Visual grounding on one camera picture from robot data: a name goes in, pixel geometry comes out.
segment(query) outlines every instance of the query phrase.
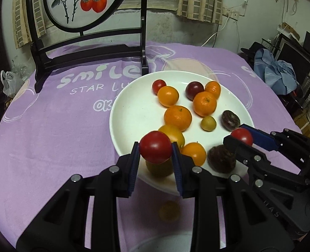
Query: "curtain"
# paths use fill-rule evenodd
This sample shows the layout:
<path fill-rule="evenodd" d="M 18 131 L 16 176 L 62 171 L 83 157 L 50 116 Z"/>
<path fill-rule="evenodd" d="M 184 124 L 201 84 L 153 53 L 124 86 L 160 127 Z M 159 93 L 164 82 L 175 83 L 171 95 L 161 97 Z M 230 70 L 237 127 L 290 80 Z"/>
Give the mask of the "curtain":
<path fill-rule="evenodd" d="M 223 0 L 179 0 L 177 15 L 222 24 Z"/>
<path fill-rule="evenodd" d="M 33 0 L 34 22 L 38 37 L 46 33 L 41 0 Z M 31 36 L 26 14 L 26 0 L 12 1 L 12 25 L 16 49 L 31 43 Z"/>

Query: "black screen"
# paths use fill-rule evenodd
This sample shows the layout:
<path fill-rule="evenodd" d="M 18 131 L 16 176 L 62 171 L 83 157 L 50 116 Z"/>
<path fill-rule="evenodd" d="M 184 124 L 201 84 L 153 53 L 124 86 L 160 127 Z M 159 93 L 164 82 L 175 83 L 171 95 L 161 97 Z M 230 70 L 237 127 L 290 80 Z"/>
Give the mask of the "black screen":
<path fill-rule="evenodd" d="M 310 62 L 308 62 L 297 50 L 288 44 L 284 44 L 278 60 L 284 60 L 293 66 L 296 74 L 296 80 L 303 84 L 305 78 L 310 73 Z"/>

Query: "cherry tomato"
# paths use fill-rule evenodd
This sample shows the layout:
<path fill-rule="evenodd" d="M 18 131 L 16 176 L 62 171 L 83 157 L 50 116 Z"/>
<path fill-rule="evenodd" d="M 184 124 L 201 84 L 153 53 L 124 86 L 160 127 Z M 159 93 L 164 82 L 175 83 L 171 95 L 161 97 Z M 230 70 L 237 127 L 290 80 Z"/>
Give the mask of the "cherry tomato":
<path fill-rule="evenodd" d="M 103 11 L 106 8 L 107 0 L 93 0 L 92 8 L 96 13 Z"/>
<path fill-rule="evenodd" d="M 81 0 L 80 7 L 83 11 L 89 11 L 92 8 L 93 0 Z"/>
<path fill-rule="evenodd" d="M 139 150 L 142 157 L 152 164 L 161 164 L 172 154 L 169 137 L 159 131 L 152 131 L 142 137 Z"/>
<path fill-rule="evenodd" d="M 158 91 L 164 86 L 167 86 L 164 80 L 155 80 L 152 86 L 154 94 L 157 95 Z"/>
<path fill-rule="evenodd" d="M 253 145 L 253 136 L 250 131 L 245 128 L 237 128 L 231 132 L 231 135 L 249 146 Z"/>

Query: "oval frame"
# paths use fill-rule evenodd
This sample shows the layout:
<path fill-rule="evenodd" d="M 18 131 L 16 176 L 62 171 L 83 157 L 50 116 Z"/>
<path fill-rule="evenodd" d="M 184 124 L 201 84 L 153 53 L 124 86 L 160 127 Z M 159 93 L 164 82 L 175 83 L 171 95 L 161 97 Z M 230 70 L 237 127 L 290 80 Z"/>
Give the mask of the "oval frame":
<path fill-rule="evenodd" d="M 46 15 L 48 16 L 49 20 L 58 29 L 65 31 L 65 32 L 70 32 L 70 33 L 81 33 L 81 32 L 87 31 L 91 28 L 94 28 L 97 25 L 103 23 L 105 20 L 107 20 L 115 12 L 115 10 L 117 10 L 117 8 L 121 5 L 121 3 L 123 1 L 124 0 L 114 0 L 112 5 L 98 19 L 96 19 L 94 22 L 87 24 L 86 26 L 82 26 L 80 28 L 67 28 L 67 27 L 62 26 L 61 24 L 57 23 L 54 20 L 54 18 L 52 17 L 52 15 L 50 14 L 50 10 L 49 10 L 49 6 L 47 4 L 47 0 L 43 0 L 43 5 L 44 5 L 44 9 L 45 9 Z"/>

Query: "table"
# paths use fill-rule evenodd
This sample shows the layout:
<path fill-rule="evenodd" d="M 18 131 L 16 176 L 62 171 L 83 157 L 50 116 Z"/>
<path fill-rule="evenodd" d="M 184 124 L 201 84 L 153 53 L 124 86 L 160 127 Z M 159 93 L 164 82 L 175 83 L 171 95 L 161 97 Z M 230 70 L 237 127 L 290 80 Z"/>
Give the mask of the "table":
<path fill-rule="evenodd" d="M 50 57 L 84 48 L 88 47 L 63 47 Z M 268 133 L 284 128 L 299 132 L 277 96 L 238 55 L 224 49 L 152 42 L 147 43 L 146 53 L 150 72 L 185 70 L 218 80 L 245 105 L 256 128 Z M 57 70 L 39 94 L 33 89 L 34 76 L 22 87 L 0 124 L 0 231 L 13 246 L 71 175 L 97 175 L 117 161 L 109 135 L 109 111 L 117 94 L 140 76 L 136 59 L 116 59 Z M 267 157 L 274 166 L 299 172 L 277 152 Z M 166 200 L 181 205 L 181 218 L 172 224 L 157 214 Z M 182 200 L 138 180 L 133 196 L 117 204 L 122 251 L 158 235 L 180 232 L 175 238 L 178 244 L 181 236 L 191 234 L 193 199 Z"/>

